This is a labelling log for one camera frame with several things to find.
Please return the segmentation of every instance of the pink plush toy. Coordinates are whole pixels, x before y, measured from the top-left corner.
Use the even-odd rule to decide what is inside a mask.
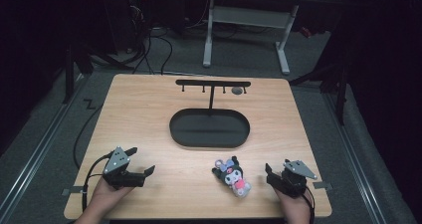
[[[243,170],[239,166],[236,156],[228,159],[226,163],[218,159],[212,172],[226,185],[228,185],[237,197],[245,197],[251,190],[251,184],[243,178]]]

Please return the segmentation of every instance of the stuffed toy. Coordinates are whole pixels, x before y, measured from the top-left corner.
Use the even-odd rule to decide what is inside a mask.
[[[251,184],[243,178],[243,170],[239,166],[236,156],[232,156],[226,163],[218,159],[212,172],[227,186],[229,186],[237,197],[245,197],[251,190]]]

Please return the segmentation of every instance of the wire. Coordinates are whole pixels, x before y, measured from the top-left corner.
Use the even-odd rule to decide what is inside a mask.
[[[82,133],[84,132],[85,128],[87,127],[88,123],[91,121],[91,119],[96,115],[96,113],[103,108],[103,105],[100,105],[92,114],[91,116],[85,121],[84,126],[81,128],[80,132],[78,133],[77,139],[74,142],[74,151],[73,151],[73,157],[74,157],[74,163],[77,169],[79,170],[81,166],[78,164],[77,161],[77,145],[78,141],[81,138]]]
[[[107,155],[104,155],[102,157],[100,157],[96,162],[94,162],[94,164],[91,166],[90,171],[88,171],[87,173],[87,177],[85,178],[85,183],[84,183],[84,187],[83,187],[83,191],[82,191],[82,211],[84,212],[85,209],[87,209],[87,194],[88,194],[88,181],[90,180],[91,173],[93,172],[94,168],[97,166],[97,164],[99,164],[99,162],[103,161],[104,159],[110,158],[112,156],[112,152],[110,152]]]
[[[151,31],[148,33],[148,50],[143,55],[143,58],[137,63],[137,65],[134,67],[132,73],[135,74],[137,68],[140,66],[140,64],[143,62],[143,60],[146,58],[146,56],[149,54],[149,50],[151,49]]]
[[[160,40],[166,42],[170,46],[170,54],[168,54],[167,59],[165,59],[164,63],[161,65],[161,76],[162,76],[162,75],[164,75],[164,66],[168,62],[168,60],[170,59],[171,55],[173,54],[173,46],[171,45],[171,43],[169,41],[167,41],[164,38],[161,38],[161,37],[153,37],[153,38],[160,39]]]
[[[201,26],[201,25],[203,25],[203,24],[206,24],[205,22],[202,22],[202,20],[204,19],[205,14],[207,13],[207,8],[208,8],[208,5],[209,5],[209,2],[210,2],[210,0],[207,0],[207,1],[205,2],[205,8],[204,8],[204,11],[202,12],[202,16],[201,16],[201,18],[198,20],[198,22],[196,22],[196,24],[194,24],[194,25],[192,25],[192,26],[190,26],[190,27],[186,27],[186,29],[189,29],[189,28],[194,28],[194,27],[197,27],[197,26]]]

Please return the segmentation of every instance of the black cable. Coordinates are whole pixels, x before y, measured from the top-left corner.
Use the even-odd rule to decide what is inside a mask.
[[[151,31],[149,31],[148,34],[148,50],[143,55],[143,58],[137,63],[137,65],[134,67],[132,73],[135,74],[137,68],[140,66],[140,64],[143,62],[143,60],[146,58],[146,56],[149,54],[149,50],[151,49]]]
[[[166,42],[170,46],[170,54],[168,54],[167,59],[165,59],[164,63],[161,65],[161,76],[162,76],[162,75],[164,75],[164,66],[168,62],[168,60],[170,59],[171,55],[173,54],[173,46],[171,45],[171,43],[169,41],[167,41],[164,38],[161,38],[161,37],[153,37],[153,38],[160,39],[160,40]]]
[[[315,220],[315,210],[316,210],[316,200],[314,199],[314,195],[311,192],[311,190],[306,186],[306,189],[308,190],[308,192],[311,195],[311,198],[313,199],[313,204],[311,204],[311,202],[305,197],[305,193],[301,193],[300,191],[298,191],[298,189],[294,186],[294,184],[291,182],[291,180],[289,178],[287,178],[286,180],[289,181],[289,183],[292,185],[293,189],[301,195],[301,197],[305,200],[305,202],[307,203],[308,207],[310,208],[310,224],[314,224],[314,220]]]
[[[84,126],[81,128],[80,132],[78,133],[77,139],[74,142],[74,151],[73,151],[73,156],[74,156],[74,163],[75,166],[77,167],[77,169],[79,170],[81,168],[81,166],[78,164],[77,161],[77,145],[78,145],[78,141],[81,138],[82,133],[84,132],[85,128],[87,127],[88,123],[91,121],[91,119],[94,117],[94,115],[96,115],[96,113],[101,110],[103,107],[103,105],[100,105],[92,114],[91,116],[87,119],[87,121],[85,121]]]
[[[87,209],[87,194],[88,194],[88,181],[91,178],[91,173],[93,172],[94,168],[96,167],[97,164],[99,164],[99,162],[103,161],[104,159],[110,158],[112,156],[113,151],[111,151],[109,154],[104,155],[102,157],[100,157],[96,162],[94,162],[94,164],[91,166],[90,171],[88,171],[87,173],[87,177],[85,178],[85,183],[84,183],[84,187],[83,187],[83,191],[82,191],[82,211],[84,212],[85,209]]]

